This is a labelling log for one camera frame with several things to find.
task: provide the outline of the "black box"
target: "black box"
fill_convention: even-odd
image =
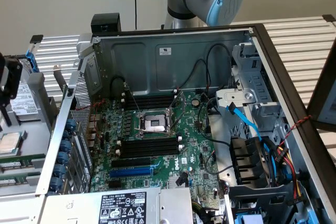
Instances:
[[[91,21],[91,31],[93,35],[121,31],[119,13],[95,14]]]

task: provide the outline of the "motherboard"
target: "motherboard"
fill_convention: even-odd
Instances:
[[[214,150],[213,143],[200,133],[200,129],[205,130],[207,112],[203,108],[198,120],[201,95],[184,92],[182,96],[183,99],[179,99],[171,108],[171,116],[163,113],[162,108],[138,110],[133,107],[131,109],[134,110],[129,110],[122,104],[122,99],[104,100],[99,107],[92,109],[91,120],[96,124],[92,130],[96,132],[91,152],[94,163],[91,192],[181,186],[190,188],[192,200],[205,207],[218,207],[217,192],[220,188],[217,175],[209,174],[204,169],[206,159]],[[167,125],[174,123],[173,127],[167,128]],[[178,150],[173,150],[176,153],[156,149],[161,144],[169,145],[168,140],[171,139],[174,143],[177,140]],[[147,154],[150,151],[148,148],[141,149],[139,144],[142,141],[153,145],[152,153]],[[122,144],[134,144],[135,150],[120,153]],[[217,172],[212,157],[207,168],[213,173]]]

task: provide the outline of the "blue pcie slot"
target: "blue pcie slot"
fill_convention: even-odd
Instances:
[[[143,176],[143,175],[153,175],[153,168],[151,168],[150,166],[143,166],[143,167],[131,167],[125,169],[114,169],[110,171],[111,178]]]

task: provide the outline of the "yellow wire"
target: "yellow wire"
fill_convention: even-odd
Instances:
[[[287,153],[287,158],[291,161],[291,163],[293,163],[291,157],[289,156],[289,153]],[[298,190],[298,194],[299,194],[299,197],[301,197],[301,191],[300,191],[300,188],[299,188],[299,183],[298,181],[296,180],[296,186],[297,186],[297,190]]]

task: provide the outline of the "circuit board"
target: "circuit board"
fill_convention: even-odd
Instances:
[[[188,186],[190,188],[191,197],[193,200],[200,202],[205,207],[218,207],[218,196],[214,197],[214,190],[218,188],[217,175],[211,175],[204,169],[205,160],[211,155],[214,149],[213,143],[207,140],[198,131],[197,114],[198,108],[192,106],[192,100],[197,98],[200,100],[200,95],[194,92],[185,92],[185,113],[182,115],[179,122],[174,127],[174,132],[182,134],[182,141],[179,144],[183,145],[180,154],[170,156],[158,156],[151,158],[151,165],[155,166],[152,175],[148,176],[132,176],[121,177],[121,188],[118,189],[134,189],[144,187],[161,187],[171,188],[176,186],[175,181],[181,173],[188,173]],[[103,149],[99,141],[95,142],[94,151],[92,153],[94,168],[91,181],[91,192],[108,191],[111,171],[111,161],[118,159],[115,155],[115,147],[117,139],[123,137],[133,139],[137,131],[138,125],[137,111],[125,111],[121,108],[119,101],[105,101],[99,111],[104,122],[98,124],[98,131],[106,134],[109,132],[109,139],[104,142]],[[174,119],[182,113],[180,104],[173,108]],[[205,109],[200,114],[200,122],[205,125]],[[203,164],[200,162],[200,154],[203,155]],[[216,163],[210,159],[208,169],[212,172],[217,172]]]

